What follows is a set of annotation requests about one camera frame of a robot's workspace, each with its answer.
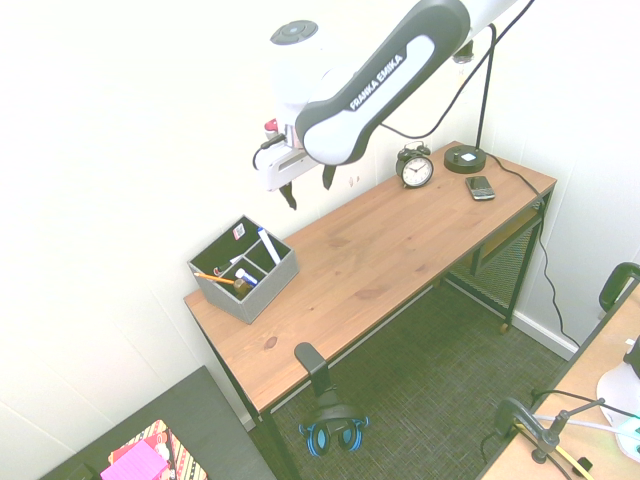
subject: pen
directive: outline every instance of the pen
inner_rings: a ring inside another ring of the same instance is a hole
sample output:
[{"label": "pen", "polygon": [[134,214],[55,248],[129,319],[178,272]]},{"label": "pen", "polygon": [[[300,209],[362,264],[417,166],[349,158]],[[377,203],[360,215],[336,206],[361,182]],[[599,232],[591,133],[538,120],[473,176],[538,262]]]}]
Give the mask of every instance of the pen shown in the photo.
[{"label": "pen", "polygon": [[271,239],[269,238],[269,234],[267,233],[267,231],[264,228],[260,227],[258,228],[258,235],[262,239],[262,243],[264,243],[264,246],[267,247],[267,252],[269,252],[269,255],[271,255],[273,263],[275,263],[276,265],[279,264],[280,257],[278,256],[278,252],[276,252],[273,243],[271,243]]},{"label": "pen", "polygon": [[207,280],[213,280],[214,282],[228,283],[229,285],[233,285],[235,283],[233,280],[229,280],[227,278],[214,277],[213,275],[207,275],[206,273],[195,272],[194,275],[196,277],[206,278]]}]

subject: baseboard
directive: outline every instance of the baseboard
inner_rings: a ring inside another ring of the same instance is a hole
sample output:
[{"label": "baseboard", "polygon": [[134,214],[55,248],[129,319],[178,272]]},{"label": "baseboard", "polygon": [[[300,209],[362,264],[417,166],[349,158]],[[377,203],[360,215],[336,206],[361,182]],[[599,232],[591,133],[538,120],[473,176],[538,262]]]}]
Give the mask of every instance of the baseboard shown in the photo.
[{"label": "baseboard", "polygon": [[513,312],[512,325],[565,360],[569,360],[578,351],[575,345],[517,310]]}]

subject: power cord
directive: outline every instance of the power cord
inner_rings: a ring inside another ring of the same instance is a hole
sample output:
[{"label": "power cord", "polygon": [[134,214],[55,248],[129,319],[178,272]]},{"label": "power cord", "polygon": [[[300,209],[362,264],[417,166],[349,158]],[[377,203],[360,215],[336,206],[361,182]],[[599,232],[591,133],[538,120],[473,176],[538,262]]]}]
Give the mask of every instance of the power cord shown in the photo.
[{"label": "power cord", "polygon": [[[582,395],[577,395],[575,393],[570,393],[570,392],[564,392],[562,390],[536,390],[535,388],[533,390],[531,390],[531,407],[533,407],[533,405],[536,403],[536,401],[543,395],[548,395],[550,393],[557,393],[559,395],[566,395],[567,397],[571,397],[571,398],[577,398],[578,400],[584,400],[585,402],[594,402],[595,400],[588,398],[588,397],[583,397]],[[640,416],[633,414],[633,413],[629,413],[629,412],[625,412],[624,410],[620,410],[618,408],[612,407],[610,405],[607,405],[606,403],[601,405],[602,408],[607,408],[613,412],[619,413],[621,415],[626,415],[627,417],[631,417],[631,418],[637,418],[640,419]]]},{"label": "power cord", "polygon": [[284,133],[279,133],[273,138],[270,138],[269,140],[264,142],[262,145],[260,145],[260,148],[256,150],[256,153],[253,154],[253,168],[255,168],[256,170],[258,169],[256,165],[256,159],[258,158],[258,154],[260,153],[261,150],[266,150],[267,148],[271,147],[272,145],[275,145],[276,143],[284,142],[286,139],[287,139],[287,136]]},{"label": "power cord", "polygon": [[447,107],[447,109],[444,111],[444,113],[442,114],[442,116],[440,117],[440,120],[438,120],[438,122],[435,124],[435,126],[429,130],[427,133],[425,133],[424,135],[407,135],[406,133],[402,133],[399,130],[396,130],[395,128],[392,128],[388,125],[385,125],[384,123],[381,123],[380,126],[386,128],[387,130],[391,130],[392,132],[400,135],[401,137],[404,138],[408,138],[410,140],[421,140],[423,138],[428,137],[429,135],[431,135],[433,132],[435,132],[438,127],[440,126],[440,124],[442,123],[442,121],[444,120],[444,118],[447,116],[447,114],[449,113],[449,111],[453,108],[453,105],[456,103],[456,101],[458,100],[458,98],[460,97],[460,95],[462,94],[462,91],[464,90],[464,88],[467,86],[467,84],[471,81],[471,79],[473,78],[473,76],[476,74],[476,72],[480,69],[480,67],[482,66],[482,64],[485,62],[485,60],[487,58],[489,58],[489,56],[491,55],[491,53],[493,52],[493,50],[495,49],[496,45],[498,45],[498,43],[500,43],[500,40],[502,40],[502,38],[506,35],[506,33],[511,29],[511,27],[513,27],[518,20],[520,20],[520,18],[522,18],[522,16],[527,12],[527,10],[529,10],[529,8],[531,7],[531,5],[533,5],[533,2],[535,2],[535,0],[530,0],[529,3],[527,3],[525,5],[525,7],[520,11],[520,13],[518,15],[516,15],[516,17],[511,21],[511,23],[509,23],[509,25],[507,25],[507,27],[503,30],[503,32],[498,36],[498,38],[496,38],[495,42],[491,43],[491,46],[489,47],[489,49],[486,51],[486,53],[482,56],[482,58],[480,59],[480,61],[478,62],[478,65],[476,65],[476,67],[471,71],[471,73],[469,74],[469,76],[467,77],[467,79],[464,81],[464,83],[460,86],[460,88],[458,89],[458,91],[456,92],[456,94],[453,97],[453,100],[451,100],[451,103],[449,104],[449,106]]},{"label": "power cord", "polygon": [[[496,157],[495,155],[492,155],[490,153],[487,153],[487,155],[490,156],[491,158],[493,158],[496,161],[496,163],[500,166],[500,168],[502,170],[520,177],[522,179],[522,181],[524,183],[526,183],[531,190],[533,190],[533,192],[536,194],[536,196],[540,197],[540,202],[542,202],[542,205],[544,206],[544,200],[542,200],[540,192],[538,192],[536,187],[534,187],[531,184],[531,182],[529,182],[529,180],[524,178],[520,173],[515,172],[513,170],[509,170],[508,168],[506,168],[502,164],[502,162],[500,160],[498,160],[498,157]],[[542,244],[542,232],[543,232],[543,230],[544,230],[544,217],[542,217],[540,219],[540,232],[538,233],[538,244],[540,245],[540,248],[542,248],[542,251],[544,252],[544,269],[543,269],[542,273],[544,274],[544,278],[547,279],[547,282],[549,282],[549,285],[551,285],[551,291],[553,292],[553,296],[551,297],[551,303],[553,304],[553,308],[555,308],[556,313],[558,314],[558,319],[560,320],[560,332],[565,337],[567,337],[569,340],[571,340],[578,348],[580,348],[580,344],[575,339],[573,339],[569,334],[565,333],[565,331],[564,331],[564,320],[562,319],[562,314],[560,313],[560,308],[558,307],[558,304],[556,303],[556,296],[557,296],[556,286],[553,284],[553,282],[549,278],[549,274],[547,273],[547,269],[549,268],[549,254],[547,253],[547,249],[545,248],[545,246]]]}]

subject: lamp base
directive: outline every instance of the lamp base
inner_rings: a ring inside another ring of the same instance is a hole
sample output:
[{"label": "lamp base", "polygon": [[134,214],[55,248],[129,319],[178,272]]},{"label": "lamp base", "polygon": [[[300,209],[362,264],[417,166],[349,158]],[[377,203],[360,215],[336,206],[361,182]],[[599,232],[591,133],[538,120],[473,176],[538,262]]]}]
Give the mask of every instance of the lamp base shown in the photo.
[{"label": "lamp base", "polygon": [[444,166],[455,173],[476,173],[487,163],[487,154],[470,145],[451,147],[444,153]]}]

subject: wooden desk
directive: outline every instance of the wooden desk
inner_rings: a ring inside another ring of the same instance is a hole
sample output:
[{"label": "wooden desk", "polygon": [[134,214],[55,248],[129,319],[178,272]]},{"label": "wooden desk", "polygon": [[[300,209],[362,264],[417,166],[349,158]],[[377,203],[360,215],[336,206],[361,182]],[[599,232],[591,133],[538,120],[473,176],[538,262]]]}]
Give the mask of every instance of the wooden desk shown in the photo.
[{"label": "wooden desk", "polygon": [[[640,288],[635,288],[626,300],[620,302],[617,311],[612,310],[605,317],[603,323],[587,340],[589,343],[585,342],[584,350],[581,349],[581,352],[576,354],[579,357],[573,365],[568,366],[570,367],[568,372],[562,375],[562,379],[554,389],[597,398],[598,380],[604,373],[622,362],[622,357],[629,348],[625,341],[628,338],[635,340],[638,335],[640,335]],[[584,403],[581,400],[552,394],[536,413],[555,416],[562,409],[571,410]],[[580,413],[576,415],[576,419],[609,425],[599,408]],[[567,425],[560,434],[560,446],[575,459],[587,457],[593,463],[589,473],[595,480],[640,478],[640,464],[618,449],[612,433]],[[520,435],[516,436],[479,478],[483,480],[563,479],[564,476],[551,462],[543,465],[534,463],[531,459],[533,448],[533,445]],[[554,458],[558,459],[559,456],[554,454]],[[571,470],[566,461],[561,459],[559,462],[565,470]]]},{"label": "wooden desk", "polygon": [[[209,304],[200,290],[185,299],[240,398],[256,423],[260,415],[271,431],[294,477],[295,465],[271,409],[308,378],[294,356],[296,345],[309,342],[331,361],[541,200],[488,158],[481,174],[496,198],[474,201],[465,175],[444,167],[444,152],[453,145],[431,155],[434,174],[425,187],[403,189],[394,176],[287,238],[300,272],[253,324]],[[548,199],[554,179],[504,165]],[[543,214],[544,208],[538,210],[539,218]]]}]

